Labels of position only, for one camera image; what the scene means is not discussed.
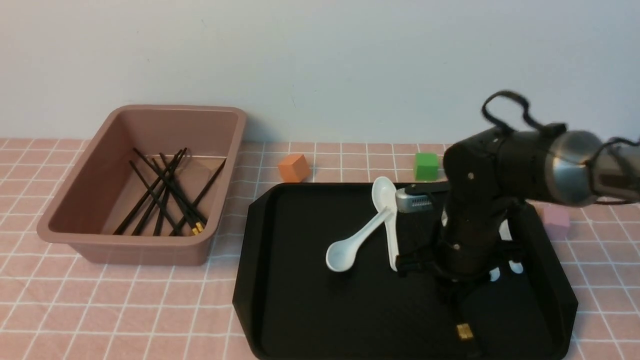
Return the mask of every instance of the spoon handle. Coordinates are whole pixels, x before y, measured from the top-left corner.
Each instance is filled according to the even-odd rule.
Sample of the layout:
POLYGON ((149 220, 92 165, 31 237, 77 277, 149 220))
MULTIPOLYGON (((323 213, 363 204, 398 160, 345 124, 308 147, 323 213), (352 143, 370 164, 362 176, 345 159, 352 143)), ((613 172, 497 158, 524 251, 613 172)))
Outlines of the spoon handle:
POLYGON ((382 211, 376 214, 369 222, 362 227, 357 233, 355 233, 351 239, 358 244, 358 247, 373 233, 385 219, 389 216, 389 208, 384 208, 382 211))

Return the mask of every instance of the plastic container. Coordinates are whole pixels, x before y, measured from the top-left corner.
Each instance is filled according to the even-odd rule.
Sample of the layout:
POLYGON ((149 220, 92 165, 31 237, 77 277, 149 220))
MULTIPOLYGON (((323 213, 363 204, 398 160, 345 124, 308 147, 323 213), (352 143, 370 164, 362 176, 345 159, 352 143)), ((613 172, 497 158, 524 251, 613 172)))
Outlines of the plastic container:
MULTIPOLYGON (((93 263, 201 265, 222 215, 245 124, 246 114, 237 108, 134 105, 115 110, 49 204, 38 235, 50 243, 69 244, 93 263), (151 236, 156 207, 146 230, 129 235, 152 201, 149 197, 124 234, 113 235, 146 192, 129 161, 137 164, 148 184, 157 177, 133 149, 171 157, 185 147, 188 157, 181 161, 177 179, 190 201, 226 158, 198 206, 207 219, 205 229, 188 236, 186 226, 183 236, 168 236, 172 228, 164 224, 160 236, 151 236)), ((176 222, 182 217, 175 203, 168 210, 176 222)))
MULTIPOLYGON (((449 183, 429 190, 442 204, 449 183)), ((400 254, 428 241, 441 211, 398 214, 400 254)), ((376 212, 371 184, 280 184, 249 206, 233 305, 257 358, 467 359, 477 348, 483 360, 567 354, 578 302, 532 206, 509 219, 526 249, 524 273, 503 271, 461 305, 477 348, 460 340, 459 319, 432 275, 400 277, 389 268, 382 226, 350 270, 327 268, 327 248, 376 212)))

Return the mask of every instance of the ceramic spoon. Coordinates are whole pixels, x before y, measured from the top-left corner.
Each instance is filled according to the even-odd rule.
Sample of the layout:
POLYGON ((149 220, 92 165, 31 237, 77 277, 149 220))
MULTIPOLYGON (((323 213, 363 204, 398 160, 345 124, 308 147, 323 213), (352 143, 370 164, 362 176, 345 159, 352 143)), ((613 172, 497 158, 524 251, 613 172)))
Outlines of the ceramic spoon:
POLYGON ((378 214, 374 216, 361 230, 345 240, 336 241, 329 246, 326 251, 326 266, 334 272, 344 272, 349 270, 356 260, 358 249, 364 241, 375 231, 382 223, 387 223, 387 219, 392 217, 394 223, 395 238, 395 222, 396 222, 396 188, 391 180, 386 177, 379 177, 373 182, 371 188, 371 198, 373 204, 378 210, 378 214))
POLYGON ((396 258, 399 253, 398 249, 398 239, 396 233, 396 218, 398 214, 398 207, 396 202, 396 186, 394 183, 387 177, 381 176, 375 180, 373 183, 374 188, 377 186, 377 190, 373 190, 378 192, 378 196, 372 196, 373 198, 373 206, 376 207, 378 212, 382 211, 384 208, 388 208, 391 210, 391 215, 385 218, 385 228, 387 230, 387 252, 389 254, 389 266, 393 271, 397 271, 396 269, 396 258))

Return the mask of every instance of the black cable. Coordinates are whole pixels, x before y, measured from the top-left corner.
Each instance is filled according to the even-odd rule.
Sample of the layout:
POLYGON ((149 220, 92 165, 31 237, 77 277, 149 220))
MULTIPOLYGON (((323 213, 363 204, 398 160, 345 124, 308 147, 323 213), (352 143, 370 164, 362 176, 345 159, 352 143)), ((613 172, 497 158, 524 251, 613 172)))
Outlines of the black cable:
MULTIPOLYGON (((629 179, 631 184, 633 184, 633 187, 636 189, 636 192, 640 195, 640 179, 635 174, 633 166, 627 161, 627 159, 625 159, 623 156, 620 155, 620 152, 619 152, 620 147, 617 146, 618 144, 625 144, 628 146, 637 147, 637 146, 640 146, 640 141, 633 142, 625 138, 619 138, 619 137, 612 138, 609 141, 603 143, 600 146, 600 148, 598 148, 598 150, 595 152, 595 154, 590 159, 585 161, 585 165, 593 168, 593 165, 595 164, 598 156, 602 153, 602 151, 606 150, 616 161, 616 163, 620 167, 620 170, 622 171, 622 174, 629 179)), ((599 200, 595 202, 595 204, 598 204, 598 205, 629 205, 629 204, 635 204, 635 203, 636 203, 635 201, 626 201, 626 200, 608 200, 608 201, 599 200)))
MULTIPOLYGON (((491 115, 489 113, 489 111, 486 109, 486 106, 489 104, 489 102, 491 102, 493 99, 495 99, 496 97, 506 97, 508 99, 511 99, 515 102, 517 102, 521 107, 522 107, 522 118, 524 120, 524 122, 529 125, 529 127, 542 132, 545 129, 545 126, 543 126, 542 124, 540 124, 539 122, 535 121, 530 115, 529 115, 529 101, 522 95, 519 95, 515 92, 509 91, 509 90, 502 90, 499 92, 496 92, 495 94, 489 96, 489 98, 487 98, 487 100, 485 100, 484 104, 482 105, 482 114, 484 115, 484 118, 490 122, 491 124, 493 124, 494 126, 496 126, 498 129, 500 129, 503 134, 505 135, 509 135, 511 133, 513 133, 515 130, 509 126, 506 122, 504 122, 503 120, 500 120, 496 117, 494 117, 493 115, 491 115)), ((574 164, 574 165, 585 165, 588 167, 593 167, 593 165, 595 164, 595 161, 597 160, 598 156, 602 153, 602 151, 607 150, 607 152, 614 158, 614 160, 616 161, 616 163, 618 164, 618 166, 620 167, 620 170, 622 171, 623 175, 629 178, 629 181, 634 185, 634 188, 636 189, 636 192, 640 195, 640 177, 636 176, 634 174, 634 169, 633 166, 625 159, 623 158, 619 153, 618 153, 618 147, 616 147, 616 145, 618 144, 624 144, 624 145, 628 145, 628 146, 633 146, 633 147, 638 147, 640 146, 640 141, 638 142, 633 142, 629 139, 625 139, 625 138, 620 138, 620 137, 616 137, 616 138, 612 138, 609 141, 603 143, 600 148, 598 148, 598 150, 594 153, 594 155, 588 159, 587 161, 583 162, 583 163, 576 163, 574 161, 570 161, 568 159, 564 159, 563 157, 554 154, 553 152, 550 152, 548 149, 545 150, 547 154, 554 156, 556 158, 559 158, 561 160, 564 160, 568 163, 574 164)), ((627 201, 627 200, 610 200, 610 201, 596 201, 595 204, 598 205, 628 205, 628 204, 635 204, 635 201, 627 201)))

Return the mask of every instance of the chopsticks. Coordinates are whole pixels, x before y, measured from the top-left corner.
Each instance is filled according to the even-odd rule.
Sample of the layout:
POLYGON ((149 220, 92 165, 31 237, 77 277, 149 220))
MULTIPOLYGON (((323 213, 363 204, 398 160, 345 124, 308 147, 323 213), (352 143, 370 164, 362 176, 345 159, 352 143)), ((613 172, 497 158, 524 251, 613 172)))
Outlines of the chopsticks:
MULTIPOLYGON (((202 200, 202 198, 204 197, 204 195, 207 194, 207 192, 209 191, 209 188, 211 187, 211 185, 213 185, 213 182, 215 182, 216 177, 218 176, 218 174, 220 174, 220 171, 222 170, 222 168, 225 166, 225 162, 227 162, 227 159, 224 159, 222 161, 222 164, 220 164, 220 167, 218 167, 218 169, 216 170, 216 172, 213 174, 213 176, 211 176, 211 178, 209 179, 209 181, 207 182, 207 184, 205 184, 205 186, 202 188, 202 191, 200 191, 200 193, 198 194, 198 197, 196 197, 196 199, 193 201, 193 205, 194 206, 198 206, 198 204, 200 203, 200 201, 202 200)), ((178 221, 178 228, 182 228, 184 226, 184 223, 186 222, 186 217, 182 217, 182 219, 180 219, 180 221, 178 221)), ((176 232, 172 231, 169 236, 175 236, 176 232)))
POLYGON ((160 152, 159 156, 162 159, 162 164, 164 165, 163 167, 158 163, 158 161, 156 161, 156 159, 152 158, 150 161, 145 155, 142 154, 142 152, 140 152, 140 150, 134 148, 133 151, 138 155, 139 158, 143 160, 143 162, 155 173, 157 177, 152 184, 149 184, 140 169, 136 166, 135 162, 133 162, 133 160, 129 161, 131 168, 134 170, 139 180, 144 185, 146 192, 142 195, 136 205, 131 209, 129 214, 127 214, 114 234, 124 234, 126 229, 130 226, 133 219, 136 218, 136 215, 149 197, 151 197, 152 201, 147 206, 144 214, 140 216, 136 227, 131 233, 132 235, 139 236, 144 231, 144 228, 149 223, 151 214, 153 213, 153 210, 155 210, 156 206, 159 209, 159 213, 157 214, 157 218, 155 221, 153 236, 159 236, 162 233, 165 219, 172 227, 169 236, 182 236, 182 228, 184 227, 184 224, 189 225, 189 227, 191 228, 191 233, 193 235, 200 234, 207 224, 207 219, 198 210, 198 205, 215 182, 217 176, 220 174, 222 168, 226 163, 226 159, 222 160, 222 163, 216 169, 211 178, 207 180, 207 183, 202 188, 196 199, 191 202, 188 199, 188 196, 186 195, 177 174, 177 170, 180 166, 181 161, 186 157, 188 153, 187 148, 178 151, 175 155, 173 155, 173 158, 170 161, 167 160, 167 156, 165 154, 160 152), (176 205, 182 213, 182 218, 177 223, 176 221, 174 221, 170 212, 168 211, 169 201, 172 197, 174 198, 176 205))
MULTIPOLYGON (((184 148, 184 150, 180 150, 176 156, 173 157, 173 159, 171 160, 171 164, 174 164, 176 162, 179 162, 179 156, 181 154, 184 153, 184 151, 186 151, 186 148, 184 148)), ((160 181, 162 181, 162 179, 160 177, 158 177, 153 184, 151 184, 151 188, 155 188, 160 181)), ((124 233, 124 231, 127 229, 127 227, 129 226, 129 224, 131 223, 131 221, 133 220, 133 218, 136 216, 136 214, 138 213, 138 211, 140 210, 140 208, 142 207, 142 205, 144 205, 145 201, 147 201, 149 195, 151 194, 151 192, 149 190, 147 190, 147 192, 145 192, 142 197, 140 198, 140 200, 138 200, 138 202, 136 203, 136 205, 131 209, 131 211, 129 212, 129 214, 124 218, 124 220, 122 220, 122 223, 120 223, 120 225, 118 226, 118 228, 116 229, 116 231, 113 232, 114 235, 122 235, 122 233, 124 233)))

